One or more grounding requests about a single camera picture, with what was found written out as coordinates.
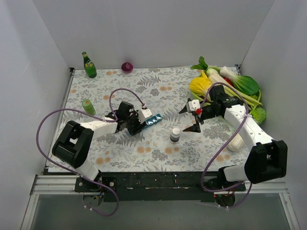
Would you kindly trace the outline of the white pill bottle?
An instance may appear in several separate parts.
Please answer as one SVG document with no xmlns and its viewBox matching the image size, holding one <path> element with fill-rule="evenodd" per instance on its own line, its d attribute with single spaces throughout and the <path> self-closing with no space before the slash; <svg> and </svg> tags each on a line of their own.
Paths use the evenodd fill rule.
<svg viewBox="0 0 307 230">
<path fill-rule="evenodd" d="M 172 129 L 170 134 L 170 139 L 172 142 L 178 142 L 180 139 L 180 129 L 175 127 Z"/>
</svg>

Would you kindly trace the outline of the teal pill organizer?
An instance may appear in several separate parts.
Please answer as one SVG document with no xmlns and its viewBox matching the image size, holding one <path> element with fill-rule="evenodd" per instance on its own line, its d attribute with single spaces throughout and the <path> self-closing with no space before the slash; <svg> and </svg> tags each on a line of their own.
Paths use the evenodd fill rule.
<svg viewBox="0 0 307 230">
<path fill-rule="evenodd" d="M 148 118 L 146 121 L 145 121 L 145 128 L 148 128 L 150 126 L 153 126 L 154 124 L 158 123 L 162 121 L 162 116 L 160 114 L 156 114 L 156 115 L 153 115 L 151 118 Z"/>
</svg>

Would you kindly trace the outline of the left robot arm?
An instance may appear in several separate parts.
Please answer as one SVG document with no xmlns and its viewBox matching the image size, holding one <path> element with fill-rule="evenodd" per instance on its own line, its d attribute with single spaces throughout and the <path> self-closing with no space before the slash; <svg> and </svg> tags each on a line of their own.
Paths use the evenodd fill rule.
<svg viewBox="0 0 307 230">
<path fill-rule="evenodd" d="M 98 177 L 99 170 L 88 159 L 92 141 L 124 129 L 130 135 L 136 135 L 145 128 L 146 120 L 152 115 L 151 110 L 146 107 L 135 110 L 132 104 L 121 102 L 117 110 L 101 120 L 85 123 L 69 121 L 56 140 L 52 154 L 71 166 L 79 175 L 86 177 L 86 187 L 96 192 L 101 188 L 102 180 Z"/>
</svg>

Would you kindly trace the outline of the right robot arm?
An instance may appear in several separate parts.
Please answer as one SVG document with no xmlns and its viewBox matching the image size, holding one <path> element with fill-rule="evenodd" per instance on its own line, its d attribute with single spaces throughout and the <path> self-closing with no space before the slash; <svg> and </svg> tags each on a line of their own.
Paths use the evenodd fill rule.
<svg viewBox="0 0 307 230">
<path fill-rule="evenodd" d="M 216 192 L 233 189 L 244 181 L 259 184 L 283 178 L 287 171 L 288 147 L 282 140 L 276 141 L 268 135 L 249 115 L 248 104 L 240 95 L 229 96 L 224 88 L 227 84 L 217 82 L 207 91 L 211 104 L 205 106 L 198 100 L 188 99 L 180 113 L 191 113 L 195 123 L 186 128 L 186 132 L 201 132 L 200 125 L 206 119 L 221 116 L 235 129 L 249 149 L 244 164 L 222 167 L 217 174 Z"/>
</svg>

